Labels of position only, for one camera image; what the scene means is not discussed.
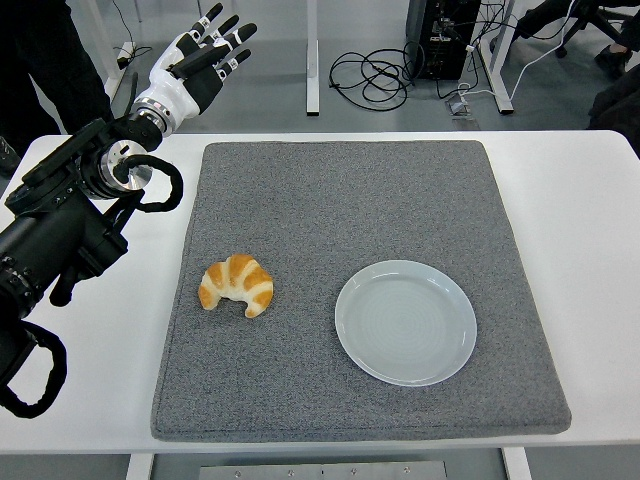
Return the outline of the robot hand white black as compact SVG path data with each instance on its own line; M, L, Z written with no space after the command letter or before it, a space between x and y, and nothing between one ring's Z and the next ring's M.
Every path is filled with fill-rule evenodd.
M205 112L226 79L251 55L242 45L257 25L240 26L234 14L216 27L222 11L220 3L214 5L169 44L151 69L149 87L134 100L132 113L151 120L165 136Z

